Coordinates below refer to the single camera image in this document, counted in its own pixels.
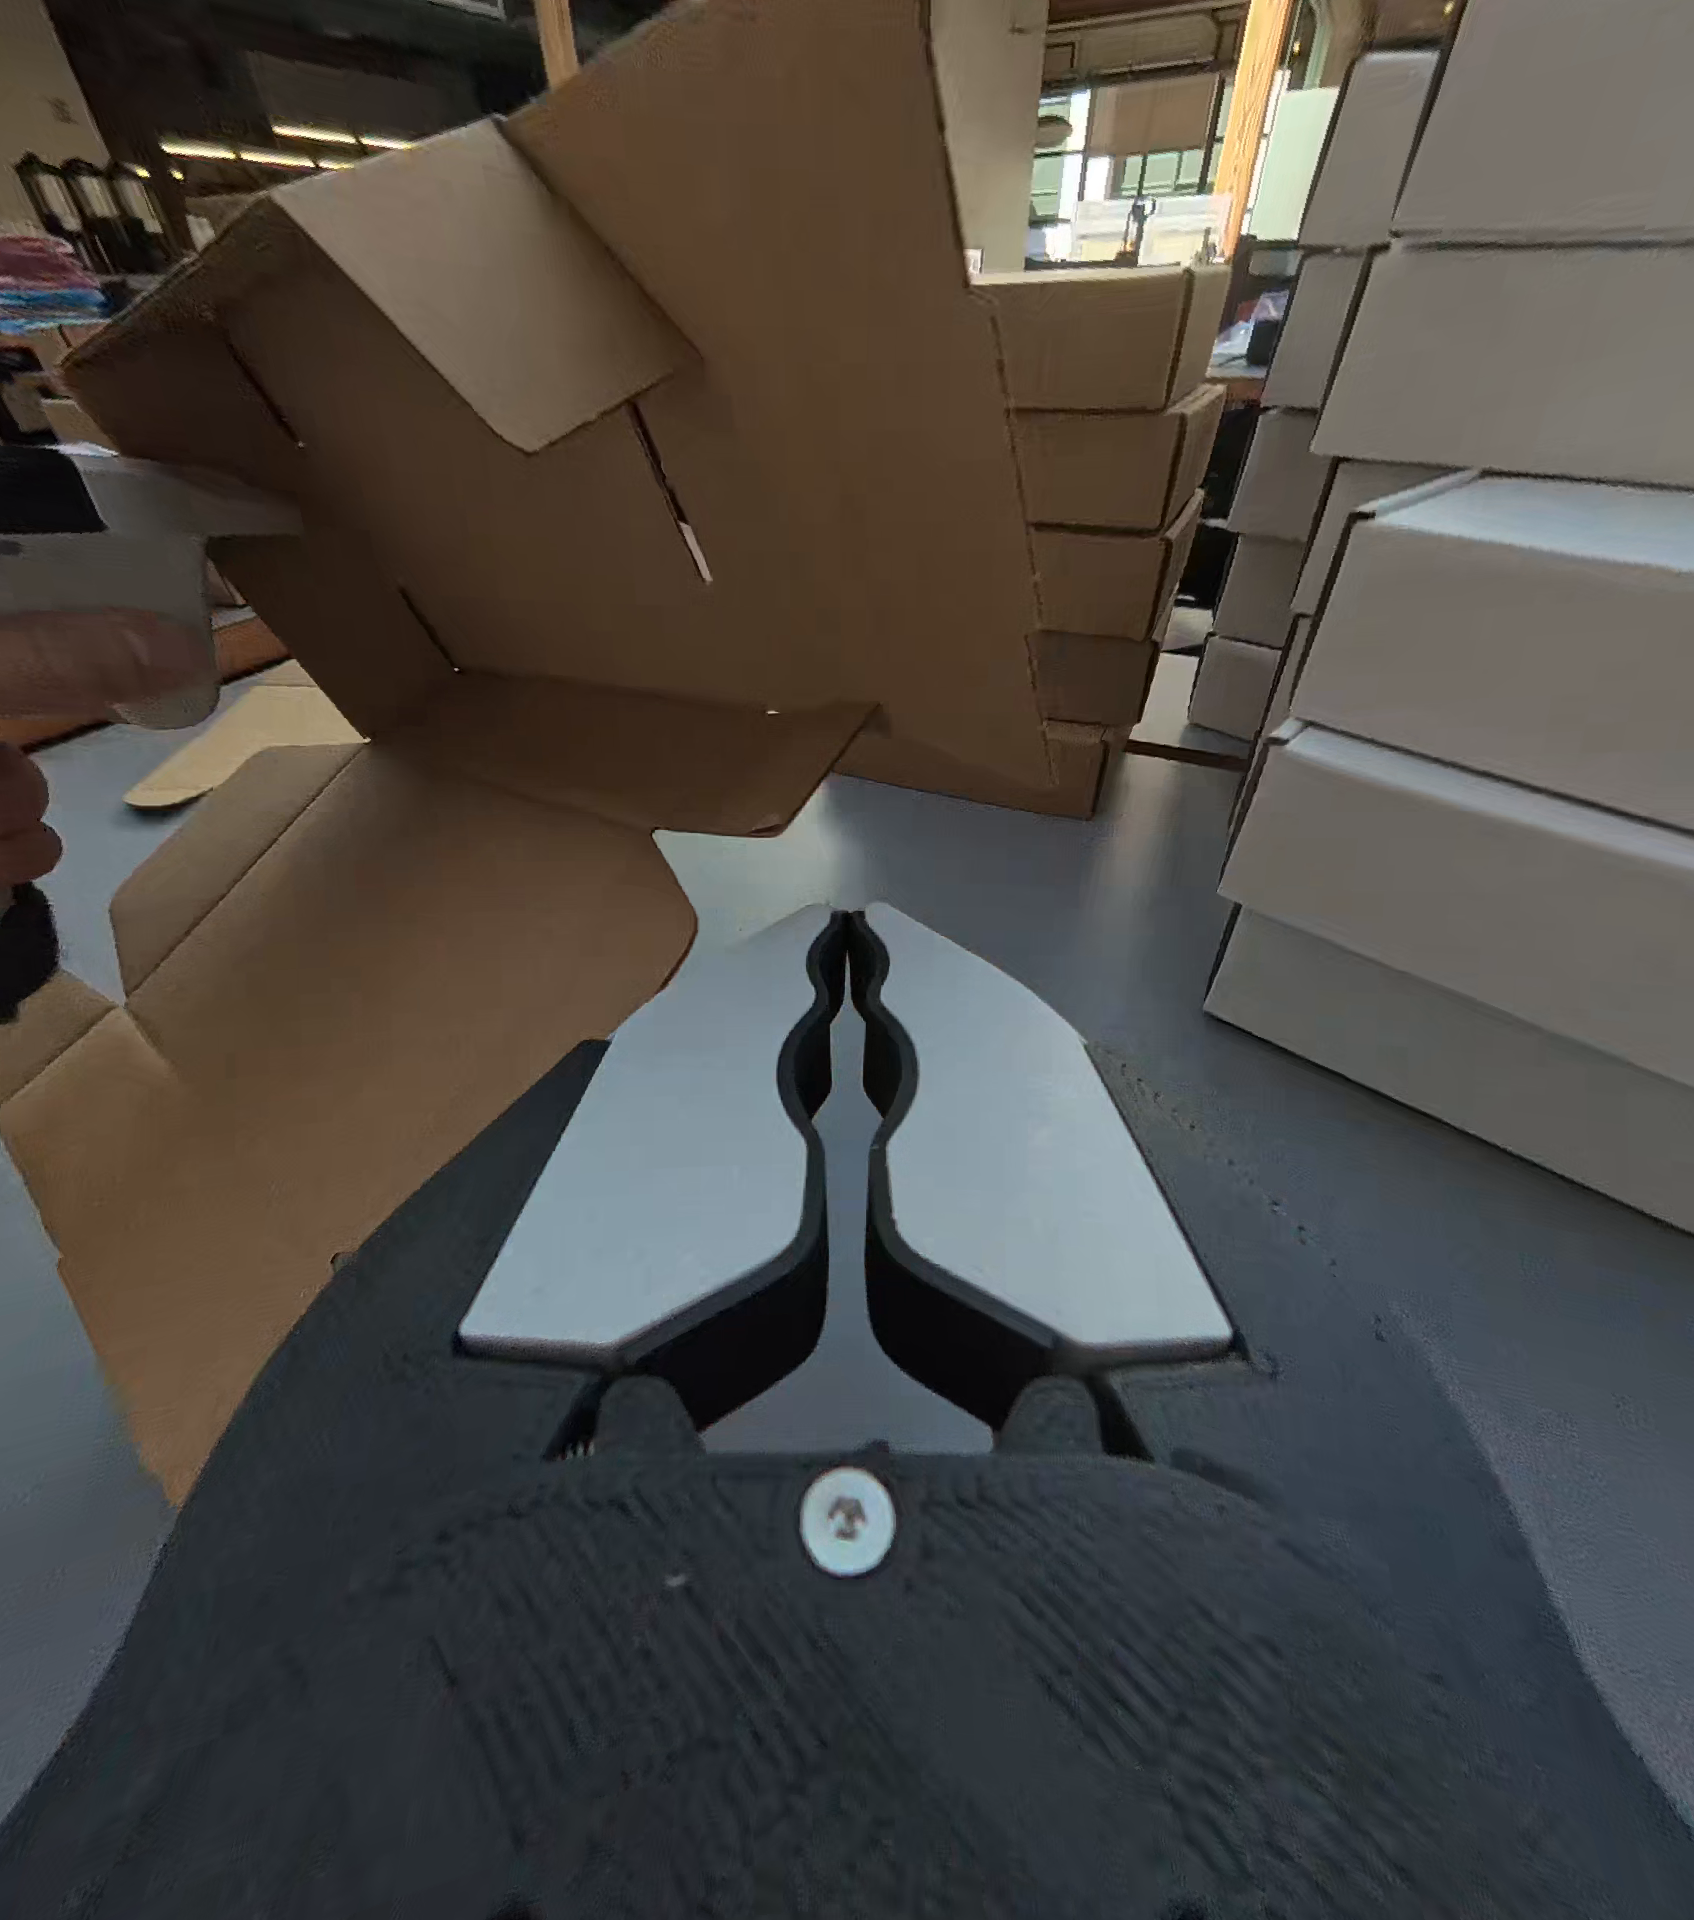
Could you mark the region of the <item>stack of white boxes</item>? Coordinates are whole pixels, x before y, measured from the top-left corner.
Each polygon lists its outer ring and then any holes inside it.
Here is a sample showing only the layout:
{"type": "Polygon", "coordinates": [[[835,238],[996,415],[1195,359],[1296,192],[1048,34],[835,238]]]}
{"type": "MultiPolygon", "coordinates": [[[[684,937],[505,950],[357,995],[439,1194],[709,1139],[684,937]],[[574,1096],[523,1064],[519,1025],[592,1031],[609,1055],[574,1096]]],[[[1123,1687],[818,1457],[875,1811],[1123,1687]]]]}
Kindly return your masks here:
{"type": "Polygon", "coordinates": [[[1221,1025],[1694,1236],[1694,5],[1457,5],[1345,78],[1326,486],[1221,1025]]]}

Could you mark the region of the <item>wooden pillar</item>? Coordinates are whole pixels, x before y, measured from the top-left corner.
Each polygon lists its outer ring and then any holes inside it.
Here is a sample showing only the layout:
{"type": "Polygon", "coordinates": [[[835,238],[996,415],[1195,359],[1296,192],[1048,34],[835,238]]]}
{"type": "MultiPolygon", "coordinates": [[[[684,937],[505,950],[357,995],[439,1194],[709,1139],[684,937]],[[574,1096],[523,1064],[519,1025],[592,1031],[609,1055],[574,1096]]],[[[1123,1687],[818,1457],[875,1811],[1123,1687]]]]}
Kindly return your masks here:
{"type": "Polygon", "coordinates": [[[1262,0],[1251,2],[1245,14],[1213,178],[1221,260],[1231,260],[1241,246],[1276,78],[1290,61],[1292,14],[1294,2],[1262,0]]]}

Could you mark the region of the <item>brown cardboard mailer box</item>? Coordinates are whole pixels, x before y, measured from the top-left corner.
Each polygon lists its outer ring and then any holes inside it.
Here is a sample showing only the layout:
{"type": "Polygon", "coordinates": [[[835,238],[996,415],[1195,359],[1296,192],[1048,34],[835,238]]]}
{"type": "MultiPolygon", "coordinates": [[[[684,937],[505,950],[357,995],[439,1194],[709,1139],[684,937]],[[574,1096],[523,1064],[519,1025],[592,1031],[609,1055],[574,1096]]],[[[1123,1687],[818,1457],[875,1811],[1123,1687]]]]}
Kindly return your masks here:
{"type": "Polygon", "coordinates": [[[114,895],[0,1140],[181,1506],[381,1224],[678,970],[655,835],[867,729],[1052,780],[1001,331],[924,5],[678,5],[529,108],[256,199],[70,359],[123,455],[280,496],[218,573],[355,730],[114,895]]]}

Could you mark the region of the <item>closed brown cardboard box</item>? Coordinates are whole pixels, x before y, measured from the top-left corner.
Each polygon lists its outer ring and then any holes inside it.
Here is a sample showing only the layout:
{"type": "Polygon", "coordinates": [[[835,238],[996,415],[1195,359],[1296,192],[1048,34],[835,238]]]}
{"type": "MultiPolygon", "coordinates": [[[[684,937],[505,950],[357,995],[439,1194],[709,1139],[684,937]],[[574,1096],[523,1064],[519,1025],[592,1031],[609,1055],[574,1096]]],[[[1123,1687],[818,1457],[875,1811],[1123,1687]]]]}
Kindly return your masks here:
{"type": "Polygon", "coordinates": [[[1026,522],[1077,532],[1156,535],[1200,492],[1229,393],[1195,388],[1159,411],[1014,411],[1026,522]]]}
{"type": "Polygon", "coordinates": [[[1029,530],[1039,630],[1126,642],[1159,642],[1186,574],[1205,492],[1168,527],[1104,532],[1062,527],[1029,530]]]}
{"type": "Polygon", "coordinates": [[[1100,812],[1104,789],[1126,753],[1130,727],[1044,720],[1050,789],[1040,811],[1052,818],[1093,821],[1100,812]]]}
{"type": "Polygon", "coordinates": [[[1231,271],[1085,267],[982,274],[1018,415],[1161,415],[1211,372],[1231,271]]]}
{"type": "Polygon", "coordinates": [[[1159,636],[1039,630],[1029,653],[1042,723],[1129,734],[1145,718],[1163,645],[1159,636]]]}

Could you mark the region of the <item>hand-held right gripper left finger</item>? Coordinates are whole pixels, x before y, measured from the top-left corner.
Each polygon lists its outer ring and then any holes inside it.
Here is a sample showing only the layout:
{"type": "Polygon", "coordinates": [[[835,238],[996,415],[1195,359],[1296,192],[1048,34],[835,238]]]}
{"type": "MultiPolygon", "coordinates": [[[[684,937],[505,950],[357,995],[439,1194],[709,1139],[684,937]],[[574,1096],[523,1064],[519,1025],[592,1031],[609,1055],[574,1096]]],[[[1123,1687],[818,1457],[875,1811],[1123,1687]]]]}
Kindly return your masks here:
{"type": "Polygon", "coordinates": [[[806,907],[691,965],[604,1046],[457,1344],[665,1380],[713,1428],[786,1380],[829,1308],[815,1117],[850,920],[806,907]]]}

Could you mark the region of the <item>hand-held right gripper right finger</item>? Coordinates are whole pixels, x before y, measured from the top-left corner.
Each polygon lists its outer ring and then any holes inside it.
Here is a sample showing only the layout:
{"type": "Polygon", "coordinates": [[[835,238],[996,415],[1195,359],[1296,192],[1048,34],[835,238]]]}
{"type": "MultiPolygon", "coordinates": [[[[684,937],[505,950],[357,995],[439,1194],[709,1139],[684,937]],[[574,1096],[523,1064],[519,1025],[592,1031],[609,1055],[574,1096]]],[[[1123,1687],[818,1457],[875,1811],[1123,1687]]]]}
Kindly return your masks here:
{"type": "Polygon", "coordinates": [[[1004,1428],[1040,1380],[1211,1365],[1241,1333],[1070,1021],[891,905],[854,914],[871,1328],[1004,1428]]]}

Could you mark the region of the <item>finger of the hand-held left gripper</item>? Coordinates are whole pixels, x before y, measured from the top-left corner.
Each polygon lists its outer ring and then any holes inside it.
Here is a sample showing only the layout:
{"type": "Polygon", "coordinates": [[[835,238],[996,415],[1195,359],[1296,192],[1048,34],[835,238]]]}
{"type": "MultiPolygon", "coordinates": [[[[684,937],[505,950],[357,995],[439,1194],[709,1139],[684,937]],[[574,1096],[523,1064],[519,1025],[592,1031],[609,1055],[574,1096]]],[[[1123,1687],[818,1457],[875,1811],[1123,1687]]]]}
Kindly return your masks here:
{"type": "Polygon", "coordinates": [[[201,468],[164,467],[118,452],[82,452],[78,479],[116,538],[299,538],[301,508],[272,492],[201,468]]]}

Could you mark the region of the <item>distant glass window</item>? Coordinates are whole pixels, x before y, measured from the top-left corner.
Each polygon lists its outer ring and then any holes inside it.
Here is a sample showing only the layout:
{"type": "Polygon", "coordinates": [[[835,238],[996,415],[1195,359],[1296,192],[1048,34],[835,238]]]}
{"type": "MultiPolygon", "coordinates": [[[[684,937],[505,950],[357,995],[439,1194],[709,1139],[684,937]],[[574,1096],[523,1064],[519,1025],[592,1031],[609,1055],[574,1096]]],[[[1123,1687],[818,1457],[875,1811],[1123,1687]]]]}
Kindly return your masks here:
{"type": "Polygon", "coordinates": [[[1113,260],[1134,227],[1211,196],[1235,84],[1163,70],[1048,92],[1036,105],[1026,267],[1113,260]]]}

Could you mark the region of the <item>flat brown cardboard blank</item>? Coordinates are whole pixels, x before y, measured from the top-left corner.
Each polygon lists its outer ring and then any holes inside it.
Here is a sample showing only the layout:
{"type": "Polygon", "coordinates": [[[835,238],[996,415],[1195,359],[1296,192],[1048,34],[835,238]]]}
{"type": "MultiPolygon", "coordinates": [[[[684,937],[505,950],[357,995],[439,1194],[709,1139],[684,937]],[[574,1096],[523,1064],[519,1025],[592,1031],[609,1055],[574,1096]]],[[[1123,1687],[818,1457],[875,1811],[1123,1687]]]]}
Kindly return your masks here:
{"type": "Polygon", "coordinates": [[[355,749],[364,736],[299,669],[282,664],[237,689],[204,732],[131,786],[123,804],[167,815],[218,790],[254,757],[297,749],[355,749]]]}

